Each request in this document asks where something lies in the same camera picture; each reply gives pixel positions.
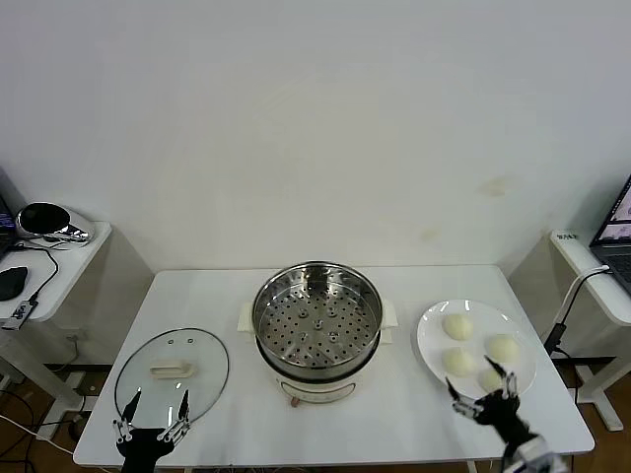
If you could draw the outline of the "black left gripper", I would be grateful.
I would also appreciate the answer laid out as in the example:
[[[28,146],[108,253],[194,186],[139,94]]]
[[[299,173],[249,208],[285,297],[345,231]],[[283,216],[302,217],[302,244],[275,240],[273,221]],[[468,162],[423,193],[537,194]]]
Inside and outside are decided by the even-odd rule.
[[[176,421],[164,431],[132,426],[141,394],[138,388],[121,416],[112,421],[115,446],[124,458],[122,473],[152,473],[158,460],[172,452],[172,443],[179,443],[190,430],[188,389],[183,393]]]

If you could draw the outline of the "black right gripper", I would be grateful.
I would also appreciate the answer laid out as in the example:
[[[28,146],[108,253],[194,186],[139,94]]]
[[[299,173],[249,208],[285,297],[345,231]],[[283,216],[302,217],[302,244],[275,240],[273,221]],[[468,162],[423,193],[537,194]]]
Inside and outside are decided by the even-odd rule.
[[[484,358],[500,377],[501,388],[475,402],[469,402],[460,396],[451,381],[446,378],[448,392],[452,397],[452,407],[457,413],[475,420],[480,425],[493,427],[506,445],[518,447],[534,439],[536,434],[517,414],[521,405],[517,376],[514,372],[507,372],[489,356],[485,355]]]

